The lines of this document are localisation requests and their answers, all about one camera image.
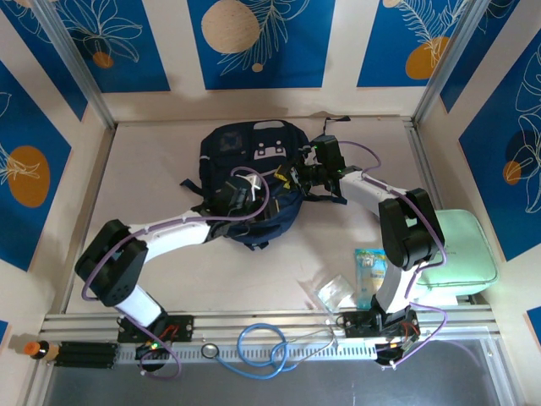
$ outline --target white floor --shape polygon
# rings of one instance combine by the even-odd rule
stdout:
[[[310,139],[321,134],[321,118],[289,120]],[[200,198],[178,184],[199,181],[199,143],[226,122],[121,125],[92,217],[89,237],[104,222],[148,223],[177,216]],[[383,167],[374,176],[405,189],[425,187],[400,118],[356,118],[330,123],[327,134],[374,149]],[[365,151],[342,147],[348,165],[374,164]],[[139,283],[165,309],[304,310],[315,307],[314,287],[342,274],[355,287],[356,248],[381,247],[377,218],[361,206],[305,202],[292,228],[265,250],[252,252],[240,243],[218,239],[157,257]],[[80,298],[76,278],[69,313],[109,312]]]

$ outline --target beige circle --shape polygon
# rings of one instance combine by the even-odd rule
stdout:
[[[261,63],[254,63],[252,65],[252,70],[257,74],[263,71],[263,65]]]
[[[57,0],[49,0],[49,3],[56,2]],[[30,0],[14,0],[17,4],[20,4],[23,7],[30,8],[32,5],[30,4]]]
[[[220,53],[238,53],[251,48],[260,38],[255,14],[238,0],[220,0],[201,20],[203,36]]]
[[[383,0],[383,5],[387,8],[393,8],[398,5],[402,0]]]

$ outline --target snack package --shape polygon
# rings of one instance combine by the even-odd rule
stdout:
[[[357,308],[369,310],[372,296],[381,288],[387,258],[383,250],[355,250],[357,259]]]

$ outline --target orange bottle cap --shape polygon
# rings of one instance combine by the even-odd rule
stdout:
[[[39,353],[40,348],[41,347],[39,343],[36,343],[35,341],[30,341],[25,345],[24,351],[26,355],[29,355],[31,357],[32,355],[36,355],[37,353]]]

